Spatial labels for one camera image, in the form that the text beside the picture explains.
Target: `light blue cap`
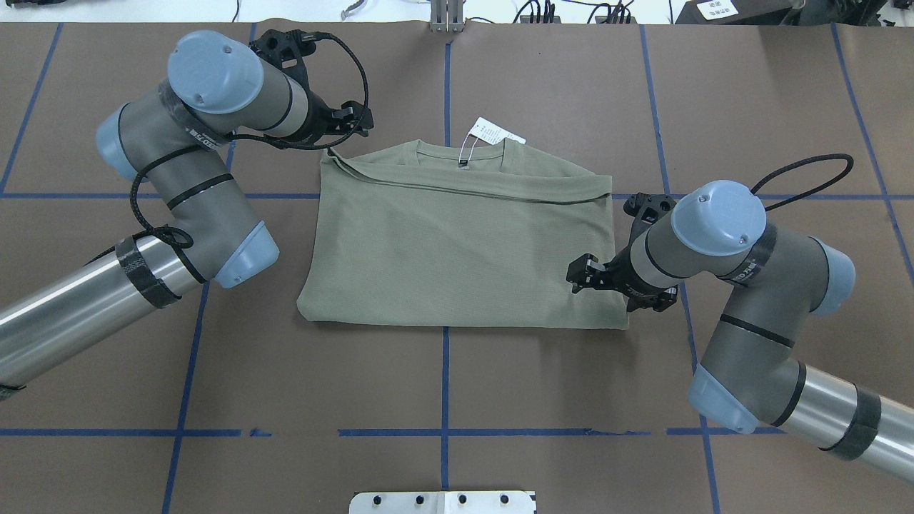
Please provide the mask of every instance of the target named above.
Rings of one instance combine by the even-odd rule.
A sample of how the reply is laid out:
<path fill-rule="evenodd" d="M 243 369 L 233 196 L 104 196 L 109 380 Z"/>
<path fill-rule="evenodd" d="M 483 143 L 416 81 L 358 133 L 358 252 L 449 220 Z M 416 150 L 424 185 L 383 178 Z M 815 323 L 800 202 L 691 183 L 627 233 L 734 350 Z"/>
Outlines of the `light blue cap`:
<path fill-rule="evenodd" d="M 229 289 L 269 268 L 279 259 L 280 249 L 261 221 L 250 231 L 244 241 L 231 254 L 219 273 L 216 282 Z"/>
<path fill-rule="evenodd" d="M 243 109 L 263 87 L 260 58 L 212 30 L 181 37 L 168 58 L 168 82 L 190 107 L 211 114 Z"/>
<path fill-rule="evenodd" d="M 761 200 L 732 180 L 715 180 L 689 193 L 673 209 L 673 232 L 692 250 L 711 257 L 744 252 L 768 222 Z"/>
<path fill-rule="evenodd" d="M 121 144 L 121 112 L 126 106 L 127 104 L 125 103 L 117 111 L 112 112 L 112 115 L 108 116 L 105 121 L 101 122 L 98 130 L 95 131 L 95 146 L 99 149 L 101 158 L 108 166 L 116 169 L 121 177 L 133 182 L 133 179 L 136 178 L 136 169 L 130 164 Z"/>
<path fill-rule="evenodd" d="M 826 316 L 838 310 L 841 303 L 854 291 L 856 269 L 850 257 L 821 242 L 818 238 L 813 239 L 825 251 L 825 259 L 828 261 L 828 286 L 825 289 L 822 303 L 812 311 L 812 314 Z"/>
<path fill-rule="evenodd" d="M 695 377 L 692 378 L 688 402 L 709 420 L 714 420 L 740 434 L 752 434 L 760 424 L 759 419 L 701 364 L 696 368 Z"/>

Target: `fabric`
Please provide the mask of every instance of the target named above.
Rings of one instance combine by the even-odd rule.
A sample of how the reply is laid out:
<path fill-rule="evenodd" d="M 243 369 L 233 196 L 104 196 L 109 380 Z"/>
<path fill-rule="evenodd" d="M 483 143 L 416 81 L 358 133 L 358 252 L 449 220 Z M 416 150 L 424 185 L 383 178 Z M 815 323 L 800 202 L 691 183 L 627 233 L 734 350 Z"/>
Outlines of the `fabric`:
<path fill-rule="evenodd" d="M 615 255 L 612 178 L 505 139 L 413 141 L 321 161 L 310 321 L 450 327 L 626 328 L 622 296 L 571 293 L 570 262 Z"/>

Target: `robotic arm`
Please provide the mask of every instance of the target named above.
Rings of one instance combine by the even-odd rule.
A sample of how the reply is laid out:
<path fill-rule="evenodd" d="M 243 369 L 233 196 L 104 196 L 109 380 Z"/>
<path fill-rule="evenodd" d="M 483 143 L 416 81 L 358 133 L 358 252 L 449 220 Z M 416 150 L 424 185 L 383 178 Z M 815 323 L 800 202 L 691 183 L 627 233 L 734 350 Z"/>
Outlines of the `robotic arm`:
<path fill-rule="evenodd" d="M 364 105 L 331 110 L 308 87 L 303 57 L 322 39 L 339 43 L 362 71 Z M 266 136 L 232 135 L 239 126 Z M 269 30 L 250 47 L 206 30 L 183 37 L 168 78 L 96 133 L 104 160 L 134 182 L 134 193 L 141 180 L 152 182 L 174 220 L 0 311 L 0 401 L 198 285 L 233 287 L 276 261 L 270 232 L 212 150 L 230 139 L 320 149 L 373 126 L 364 71 L 333 35 Z M 314 145 L 325 134 L 342 137 Z M 135 204 L 134 213 L 142 217 Z"/>
<path fill-rule="evenodd" d="M 688 393 L 696 410 L 741 434 L 780 426 L 914 484 L 914 410 L 790 357 L 806 317 L 831 314 L 851 294 L 846 255 L 778 227 L 748 188 L 727 180 L 678 205 L 640 194 L 626 212 L 636 217 L 629 245 L 605 266 L 581 256 L 567 279 L 572 292 L 625 294 L 630 311 L 667 308 L 679 282 L 703 271 L 734 285 Z"/>

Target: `white bracket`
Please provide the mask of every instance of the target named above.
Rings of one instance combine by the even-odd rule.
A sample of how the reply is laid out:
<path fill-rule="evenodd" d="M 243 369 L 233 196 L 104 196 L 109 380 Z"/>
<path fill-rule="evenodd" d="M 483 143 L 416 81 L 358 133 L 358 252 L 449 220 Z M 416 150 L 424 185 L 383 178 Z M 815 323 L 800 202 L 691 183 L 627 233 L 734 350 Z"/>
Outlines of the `white bracket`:
<path fill-rule="evenodd" d="M 359 493 L 349 514 L 536 514 L 536 498 L 527 491 Z"/>
<path fill-rule="evenodd" d="M 463 0 L 430 0 L 432 32 L 463 32 Z"/>

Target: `white sticker on black box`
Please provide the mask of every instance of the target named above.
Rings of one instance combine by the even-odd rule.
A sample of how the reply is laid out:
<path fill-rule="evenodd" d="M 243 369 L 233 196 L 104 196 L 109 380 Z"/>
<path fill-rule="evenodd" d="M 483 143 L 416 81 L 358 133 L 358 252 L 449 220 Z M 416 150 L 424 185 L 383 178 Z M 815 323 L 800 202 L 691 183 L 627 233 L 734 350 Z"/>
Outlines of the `white sticker on black box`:
<path fill-rule="evenodd" d="M 733 6 L 733 2 L 730 2 L 730 0 L 712 0 L 711 2 L 705 2 L 704 4 L 696 4 L 696 7 L 701 11 L 701 16 L 704 16 L 707 20 L 725 18 L 727 16 L 739 14 L 739 11 Z"/>
<path fill-rule="evenodd" d="M 470 129 L 470 135 L 474 135 L 482 139 L 489 145 L 498 145 L 505 138 L 514 139 L 522 145 L 526 143 L 526 139 L 523 137 L 517 134 L 512 134 L 502 127 L 496 125 L 495 123 L 492 123 L 482 117 L 476 120 L 473 128 Z"/>

